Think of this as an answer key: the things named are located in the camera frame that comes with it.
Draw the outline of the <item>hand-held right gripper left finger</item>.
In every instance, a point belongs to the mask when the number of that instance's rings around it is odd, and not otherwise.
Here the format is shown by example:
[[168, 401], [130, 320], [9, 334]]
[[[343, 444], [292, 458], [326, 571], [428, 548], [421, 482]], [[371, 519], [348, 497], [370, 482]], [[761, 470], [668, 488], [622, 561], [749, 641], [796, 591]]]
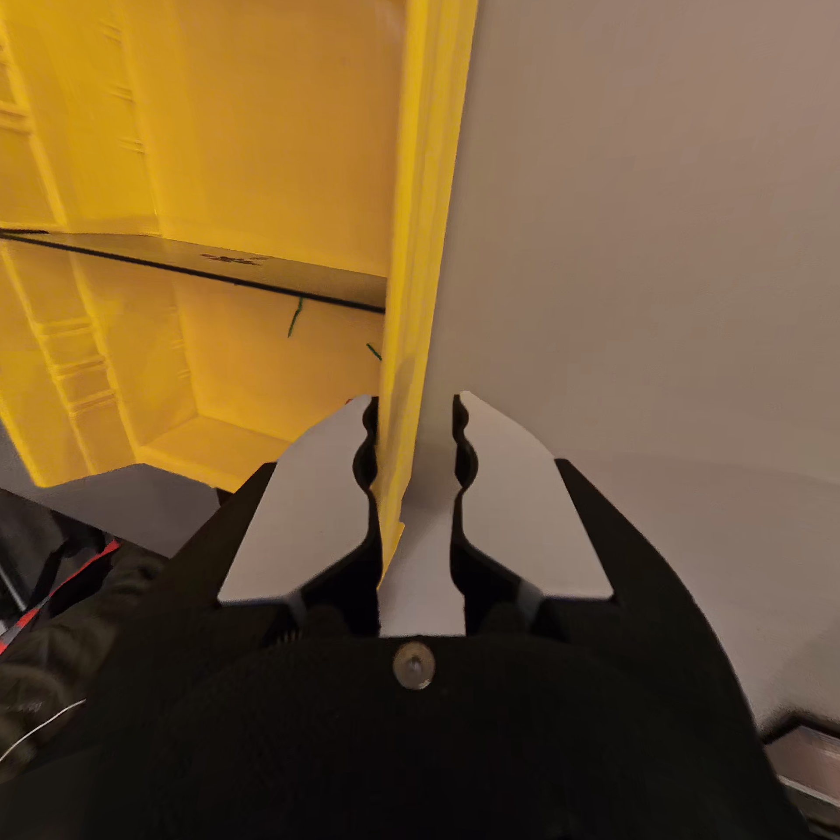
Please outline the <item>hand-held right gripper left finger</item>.
[[377, 401], [357, 396], [278, 458], [217, 594], [220, 604], [301, 602], [380, 536], [364, 457], [375, 443]]

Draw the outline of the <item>yellow plastic bin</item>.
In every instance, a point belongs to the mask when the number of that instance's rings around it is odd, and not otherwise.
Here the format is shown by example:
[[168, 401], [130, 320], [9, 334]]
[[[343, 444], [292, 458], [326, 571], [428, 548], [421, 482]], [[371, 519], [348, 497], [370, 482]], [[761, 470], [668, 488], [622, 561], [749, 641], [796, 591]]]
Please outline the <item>yellow plastic bin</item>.
[[[477, 2], [2, 2], [2, 229], [386, 279], [385, 312], [2, 239], [2, 424], [37, 487], [234, 491], [379, 397], [403, 533]], [[380, 352], [379, 362], [365, 347]]]

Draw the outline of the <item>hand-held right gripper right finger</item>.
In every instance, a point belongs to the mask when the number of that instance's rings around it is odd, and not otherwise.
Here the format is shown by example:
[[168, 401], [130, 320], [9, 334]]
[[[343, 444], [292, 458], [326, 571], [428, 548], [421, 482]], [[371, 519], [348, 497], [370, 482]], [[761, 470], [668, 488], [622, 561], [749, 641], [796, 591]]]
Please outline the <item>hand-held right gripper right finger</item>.
[[613, 587], [550, 451], [472, 392], [455, 407], [465, 411], [467, 548], [499, 567], [515, 601], [609, 601]]

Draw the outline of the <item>black bin divider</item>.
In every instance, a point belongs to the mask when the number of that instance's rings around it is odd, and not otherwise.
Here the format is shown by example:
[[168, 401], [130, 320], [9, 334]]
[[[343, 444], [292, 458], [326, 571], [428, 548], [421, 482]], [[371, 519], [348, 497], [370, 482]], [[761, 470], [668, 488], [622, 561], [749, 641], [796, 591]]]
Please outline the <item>black bin divider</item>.
[[50, 233], [3, 228], [10, 242], [200, 277], [365, 312], [385, 312], [386, 279], [274, 256], [145, 234]]

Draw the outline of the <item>metal rail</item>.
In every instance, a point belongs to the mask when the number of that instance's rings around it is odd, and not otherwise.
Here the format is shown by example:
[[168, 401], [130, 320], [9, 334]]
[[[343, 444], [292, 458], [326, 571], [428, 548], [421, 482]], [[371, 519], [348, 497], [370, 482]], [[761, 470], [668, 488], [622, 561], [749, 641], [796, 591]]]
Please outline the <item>metal rail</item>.
[[839, 838], [839, 724], [789, 713], [763, 735], [785, 793], [818, 838]]

